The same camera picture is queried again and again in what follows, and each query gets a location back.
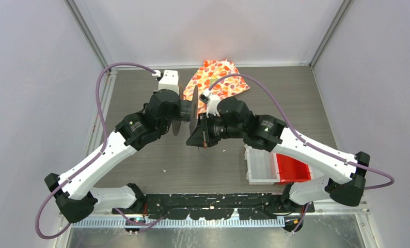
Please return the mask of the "black cable spool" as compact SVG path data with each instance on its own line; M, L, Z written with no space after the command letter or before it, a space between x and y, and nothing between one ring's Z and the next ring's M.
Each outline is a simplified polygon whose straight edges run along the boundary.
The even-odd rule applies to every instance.
M172 133L177 136L180 132L182 122L189 122L190 134L193 134L197 126L197 111L198 111L198 87L193 89L193 96L191 100L184 99L184 89L182 85L179 85L179 110L177 119L171 122Z

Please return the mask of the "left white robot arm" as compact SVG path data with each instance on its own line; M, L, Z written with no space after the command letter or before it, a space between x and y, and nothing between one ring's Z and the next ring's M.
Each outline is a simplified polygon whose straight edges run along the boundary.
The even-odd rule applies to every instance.
M66 220L77 223L94 212L114 208L140 213L145 201L137 185L129 183L120 188L96 188L94 185L116 165L160 139L170 128L176 135L179 122L194 122L197 104L197 88L191 100L185 100L182 94L170 89L156 91L142 110L126 115L103 144L78 165L61 175L47 175L44 181Z

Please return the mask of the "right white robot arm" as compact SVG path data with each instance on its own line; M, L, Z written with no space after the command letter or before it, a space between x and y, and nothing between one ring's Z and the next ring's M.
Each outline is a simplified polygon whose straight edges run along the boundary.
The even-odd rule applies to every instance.
M365 168L370 156L365 152L343 153L314 141L271 115L255 115L245 102L234 97L217 104L217 115L199 114L188 146L209 148L220 140L241 138L245 145L300 161L324 175L305 182L290 182L281 196L287 212L309 202L332 199L356 207L365 190Z

